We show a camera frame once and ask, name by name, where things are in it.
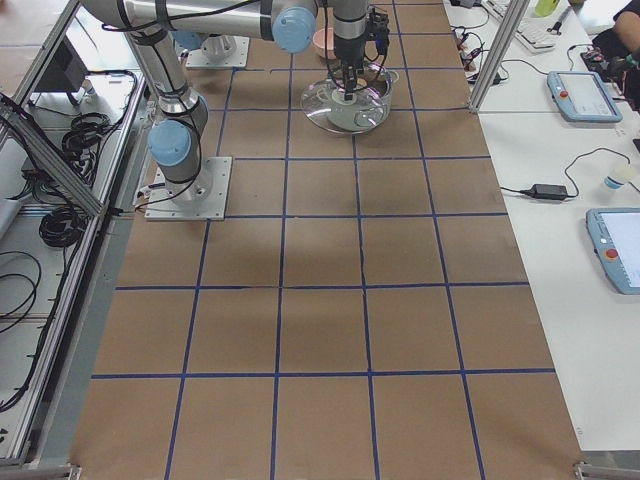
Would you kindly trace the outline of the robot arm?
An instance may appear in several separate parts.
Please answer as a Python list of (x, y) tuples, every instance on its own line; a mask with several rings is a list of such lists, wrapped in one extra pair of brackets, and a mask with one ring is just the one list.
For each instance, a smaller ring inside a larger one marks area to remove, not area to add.
[(311, 43), (320, 10), (334, 18), (335, 54), (347, 92), (363, 70), (369, 40), (366, 1), (85, 1), (107, 31), (130, 42), (164, 120), (152, 128), (148, 149), (160, 167), (170, 199), (191, 203), (208, 194), (200, 137), (208, 121), (203, 97), (183, 72), (170, 38), (175, 32), (241, 36), (274, 42), (297, 54)]
[(176, 30), (172, 32), (172, 37), (183, 50), (189, 52), (199, 50), (212, 60), (228, 58), (237, 50), (235, 38), (229, 35)]

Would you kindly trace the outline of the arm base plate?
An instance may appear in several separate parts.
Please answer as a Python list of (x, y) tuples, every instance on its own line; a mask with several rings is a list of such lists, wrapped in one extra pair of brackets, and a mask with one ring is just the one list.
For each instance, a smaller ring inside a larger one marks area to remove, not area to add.
[(250, 39), (241, 36), (209, 36), (198, 50), (189, 53), (187, 69), (225, 70), (245, 68)]
[(232, 157), (206, 157), (195, 182), (180, 195), (177, 193), (183, 187), (167, 183), (161, 168), (157, 167), (155, 181), (164, 186), (151, 191), (144, 218), (148, 221), (224, 220), (232, 165)]

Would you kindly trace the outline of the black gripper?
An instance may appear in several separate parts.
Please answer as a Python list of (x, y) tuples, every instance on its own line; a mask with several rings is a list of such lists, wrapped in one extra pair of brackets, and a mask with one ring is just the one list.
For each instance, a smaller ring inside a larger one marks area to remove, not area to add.
[(352, 99), (353, 90), (359, 88), (360, 69), (358, 68), (363, 67), (365, 35), (346, 39), (335, 34), (334, 53), (343, 66), (344, 98)]

